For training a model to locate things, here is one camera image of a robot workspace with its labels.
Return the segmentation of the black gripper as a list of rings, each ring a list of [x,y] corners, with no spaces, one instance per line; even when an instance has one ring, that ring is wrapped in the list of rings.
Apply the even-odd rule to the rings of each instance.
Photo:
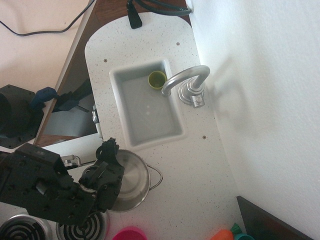
[[[79,184],[94,200],[91,213],[112,209],[118,198],[125,172],[116,158],[119,148],[116,139],[110,137],[97,148],[94,164],[82,172]]]

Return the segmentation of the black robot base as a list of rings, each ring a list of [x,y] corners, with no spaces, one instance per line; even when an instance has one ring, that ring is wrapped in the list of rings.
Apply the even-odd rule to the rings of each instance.
[[[44,112],[30,107],[35,93],[14,85],[0,88],[0,146],[14,149],[37,136]]]

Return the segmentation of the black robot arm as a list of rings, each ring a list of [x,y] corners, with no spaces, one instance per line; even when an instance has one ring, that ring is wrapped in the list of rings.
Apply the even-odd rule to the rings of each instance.
[[[113,208],[125,168],[114,138],[96,150],[97,160],[74,182],[59,154],[26,143],[0,153],[0,201],[37,218],[82,226],[93,214]]]

